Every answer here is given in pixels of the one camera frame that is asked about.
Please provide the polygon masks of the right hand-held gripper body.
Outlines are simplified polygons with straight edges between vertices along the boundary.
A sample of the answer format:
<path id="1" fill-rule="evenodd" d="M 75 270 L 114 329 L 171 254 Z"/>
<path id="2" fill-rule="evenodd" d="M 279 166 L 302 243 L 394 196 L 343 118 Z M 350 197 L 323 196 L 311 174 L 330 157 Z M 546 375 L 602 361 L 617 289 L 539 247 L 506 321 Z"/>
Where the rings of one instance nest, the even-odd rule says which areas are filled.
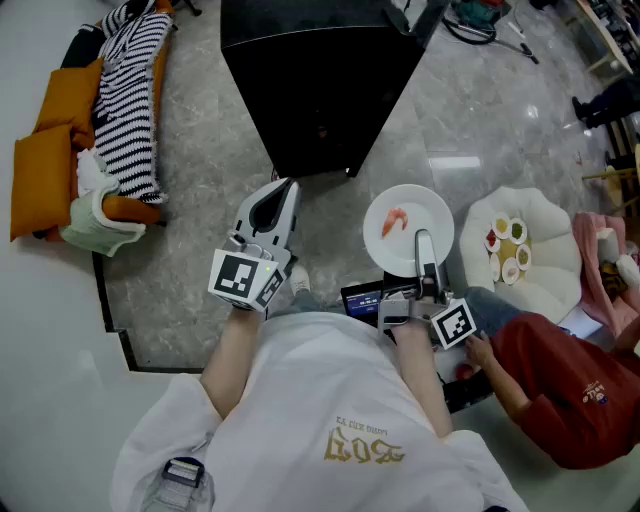
<path id="1" fill-rule="evenodd" d="M 418 276 L 409 284 L 384 290 L 378 305 L 378 332 L 418 322 L 445 349 L 476 331 L 476 324 L 464 299 L 441 286 L 437 273 Z"/>

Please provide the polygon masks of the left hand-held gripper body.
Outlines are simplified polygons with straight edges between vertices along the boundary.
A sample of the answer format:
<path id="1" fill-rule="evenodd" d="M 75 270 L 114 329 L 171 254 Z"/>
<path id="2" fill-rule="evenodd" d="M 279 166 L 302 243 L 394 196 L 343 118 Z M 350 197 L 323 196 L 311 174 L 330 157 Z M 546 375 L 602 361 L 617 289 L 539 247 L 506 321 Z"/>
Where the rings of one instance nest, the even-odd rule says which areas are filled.
<path id="1" fill-rule="evenodd" d="M 231 230 L 223 248 L 215 250 L 208 291 L 234 307 L 266 311 L 292 264 L 288 249 L 261 246 Z"/>

